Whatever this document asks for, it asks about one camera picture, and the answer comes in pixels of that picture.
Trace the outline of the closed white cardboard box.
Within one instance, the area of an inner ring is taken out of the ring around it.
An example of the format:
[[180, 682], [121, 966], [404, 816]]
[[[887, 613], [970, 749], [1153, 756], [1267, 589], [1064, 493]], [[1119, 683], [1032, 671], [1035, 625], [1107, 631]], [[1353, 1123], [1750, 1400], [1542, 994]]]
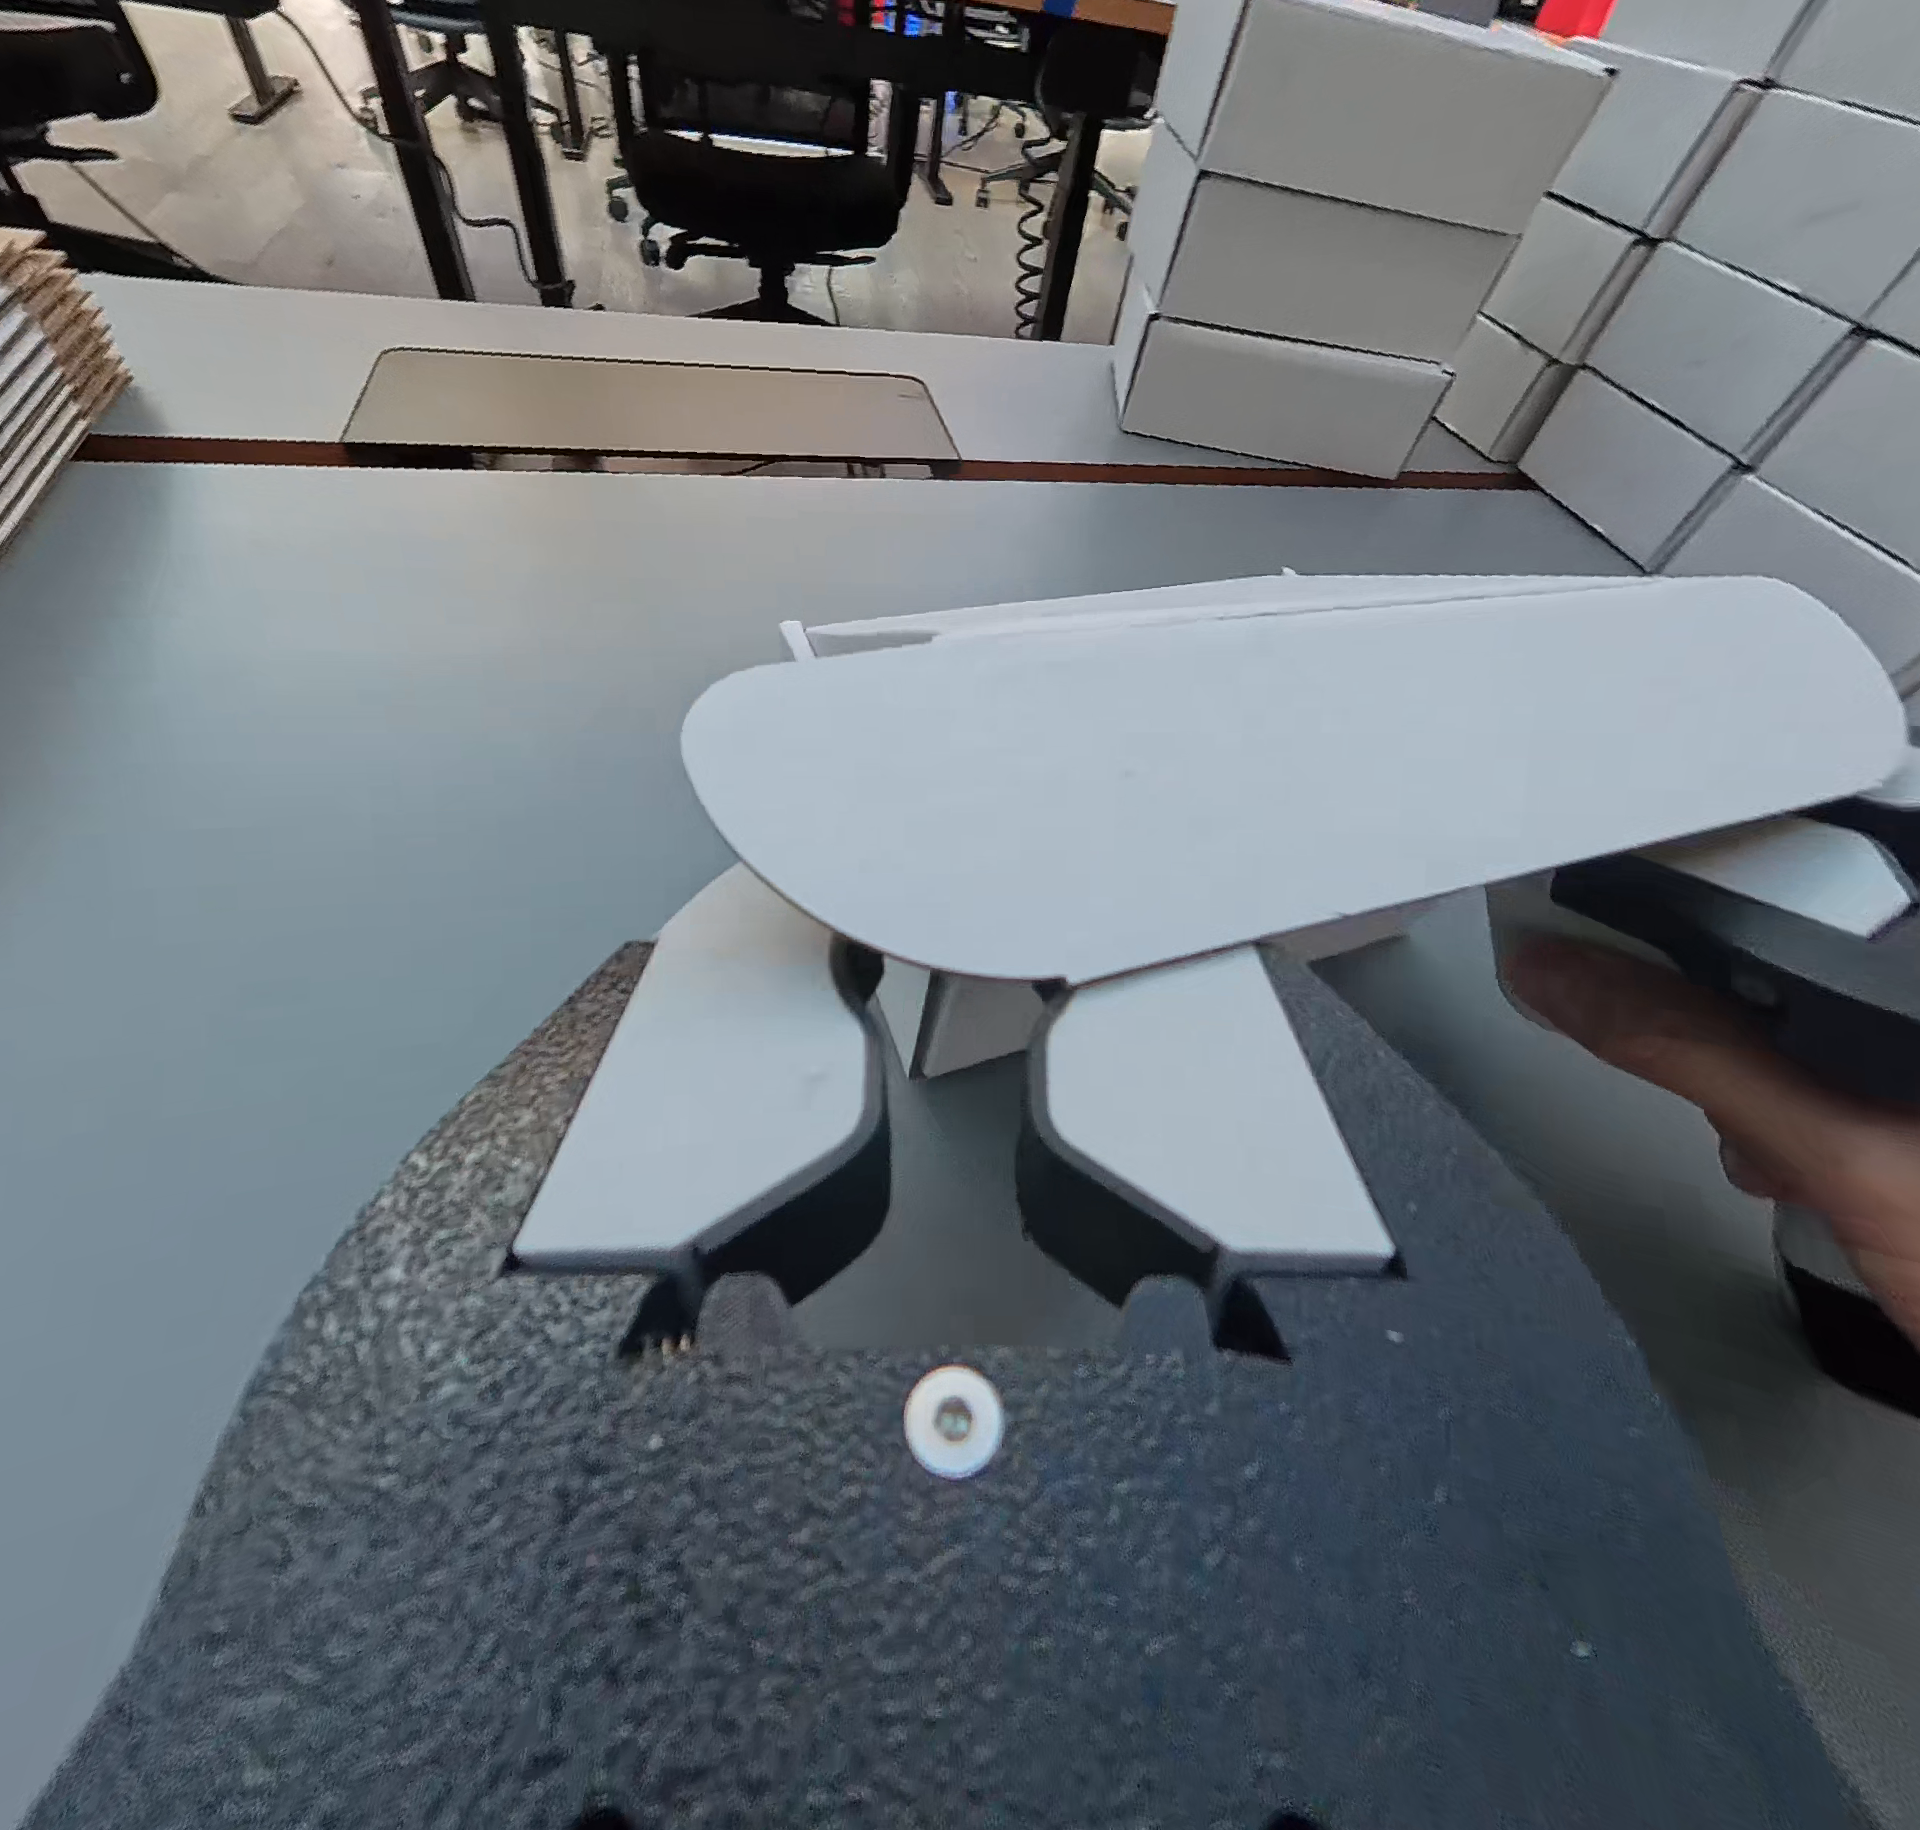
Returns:
[[1405, 472], [1453, 384], [1443, 361], [1179, 319], [1138, 283], [1112, 370], [1128, 434], [1375, 479]]
[[1444, 365], [1518, 246], [1515, 234], [1203, 169], [1158, 122], [1128, 219], [1155, 311]]
[[1176, 0], [1157, 104], [1209, 175], [1516, 236], [1613, 79], [1381, 0]]

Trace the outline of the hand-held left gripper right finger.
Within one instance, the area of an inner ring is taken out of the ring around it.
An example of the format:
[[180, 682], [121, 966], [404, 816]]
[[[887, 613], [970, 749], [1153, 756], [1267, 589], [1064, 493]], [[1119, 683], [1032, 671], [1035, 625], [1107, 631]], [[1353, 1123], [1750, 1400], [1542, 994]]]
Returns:
[[1398, 1245], [1262, 954], [1063, 992], [1026, 1051], [1024, 1233], [1112, 1304], [1179, 1279], [1377, 1278]]

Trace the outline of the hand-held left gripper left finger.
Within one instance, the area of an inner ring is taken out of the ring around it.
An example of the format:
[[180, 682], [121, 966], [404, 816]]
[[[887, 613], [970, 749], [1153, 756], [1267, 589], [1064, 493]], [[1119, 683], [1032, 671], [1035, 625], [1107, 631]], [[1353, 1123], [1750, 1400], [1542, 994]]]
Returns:
[[510, 1245], [534, 1273], [735, 1273], [796, 1306], [892, 1204], [881, 958], [733, 865], [663, 930]]

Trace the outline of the wall of stacked white boxes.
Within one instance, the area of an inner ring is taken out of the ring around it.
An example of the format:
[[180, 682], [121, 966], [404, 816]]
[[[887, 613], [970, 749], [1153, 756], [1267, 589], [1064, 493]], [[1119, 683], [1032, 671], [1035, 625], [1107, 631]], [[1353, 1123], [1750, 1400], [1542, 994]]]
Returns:
[[1916, 0], [1613, 0], [1437, 420], [1654, 574], [1800, 585], [1916, 695]]

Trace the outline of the black office chair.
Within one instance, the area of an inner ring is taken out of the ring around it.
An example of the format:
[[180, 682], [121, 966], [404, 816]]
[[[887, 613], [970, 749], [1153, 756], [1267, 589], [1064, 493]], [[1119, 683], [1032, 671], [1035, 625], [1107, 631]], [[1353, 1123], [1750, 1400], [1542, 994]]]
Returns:
[[498, 81], [493, 72], [468, 61], [468, 39], [482, 29], [478, 0], [387, 0], [398, 27], [415, 32], [426, 44], [423, 66], [408, 72], [408, 86], [421, 111], [451, 104], [464, 123], [500, 123], [505, 120]]
[[55, 126], [78, 118], [127, 122], [156, 110], [156, 70], [122, 6], [109, 17], [42, 17], [5, 11], [2, 178], [6, 195], [25, 195], [21, 161], [86, 165], [114, 161], [105, 145], [60, 145]]
[[616, 222], [636, 211], [650, 271], [697, 260], [743, 264], [755, 293], [708, 319], [820, 327], [794, 303], [796, 271], [870, 266], [901, 231], [902, 188], [870, 153], [870, 92], [714, 79], [632, 51], [607, 53], [621, 175]]

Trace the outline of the grey desk with wooden edge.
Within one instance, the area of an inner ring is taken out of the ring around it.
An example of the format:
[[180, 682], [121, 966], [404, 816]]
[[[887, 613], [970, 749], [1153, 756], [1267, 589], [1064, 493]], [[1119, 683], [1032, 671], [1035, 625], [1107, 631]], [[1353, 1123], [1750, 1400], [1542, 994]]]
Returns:
[[1066, 115], [1064, 163], [1035, 229], [1040, 268], [1016, 311], [1022, 336], [1058, 340], [1064, 329], [1088, 222], [1105, 132], [1150, 90], [1174, 26], [1176, 0], [827, 0], [818, 20], [739, 17], [711, 23], [684, 1], [478, 0], [503, 108], [519, 224], [542, 305], [568, 307], [567, 270], [546, 152], [533, 118], [525, 32], [590, 39], [607, 60], [636, 70], [653, 42], [701, 47], [723, 42], [755, 79], [794, 81], [803, 61], [891, 87], [887, 165], [898, 188], [919, 165], [920, 111], [949, 94], [1037, 108], [1052, 100]]

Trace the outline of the dark desk mat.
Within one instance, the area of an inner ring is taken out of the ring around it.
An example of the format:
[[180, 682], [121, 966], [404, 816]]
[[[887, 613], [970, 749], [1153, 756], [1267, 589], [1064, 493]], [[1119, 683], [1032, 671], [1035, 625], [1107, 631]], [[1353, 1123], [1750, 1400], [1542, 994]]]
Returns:
[[924, 379], [778, 364], [390, 347], [347, 417], [351, 448], [765, 458], [951, 468]]

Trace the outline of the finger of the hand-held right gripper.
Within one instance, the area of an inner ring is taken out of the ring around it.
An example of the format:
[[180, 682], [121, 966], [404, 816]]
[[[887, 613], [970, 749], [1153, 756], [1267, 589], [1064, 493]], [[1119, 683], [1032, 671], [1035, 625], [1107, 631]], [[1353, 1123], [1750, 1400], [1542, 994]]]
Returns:
[[1861, 940], [1916, 911], [1916, 884], [1885, 841], [1812, 816], [1671, 838], [1631, 857]]

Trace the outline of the stack of flat cardboard sheets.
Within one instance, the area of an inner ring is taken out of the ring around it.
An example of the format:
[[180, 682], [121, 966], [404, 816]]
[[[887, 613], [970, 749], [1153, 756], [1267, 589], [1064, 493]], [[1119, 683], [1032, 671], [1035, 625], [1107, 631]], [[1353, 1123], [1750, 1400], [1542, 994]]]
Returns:
[[2, 229], [2, 549], [132, 374], [103, 305], [38, 229]]

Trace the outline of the white cardboard box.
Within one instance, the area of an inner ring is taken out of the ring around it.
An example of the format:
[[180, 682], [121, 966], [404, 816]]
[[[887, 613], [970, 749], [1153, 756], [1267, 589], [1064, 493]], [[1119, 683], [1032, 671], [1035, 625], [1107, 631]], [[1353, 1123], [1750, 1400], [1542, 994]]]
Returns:
[[1112, 370], [1128, 434], [1375, 479], [1405, 472], [1453, 384], [1443, 361], [1179, 319], [1138, 283]]
[[1268, 576], [787, 633], [684, 714], [727, 869], [990, 983], [1334, 945], [1916, 769], [1866, 642], [1763, 576]]
[[1209, 175], [1516, 236], [1613, 79], [1381, 0], [1176, 0], [1157, 104]]
[[1128, 219], [1155, 311], [1444, 365], [1518, 246], [1515, 234], [1203, 169], [1158, 122]]

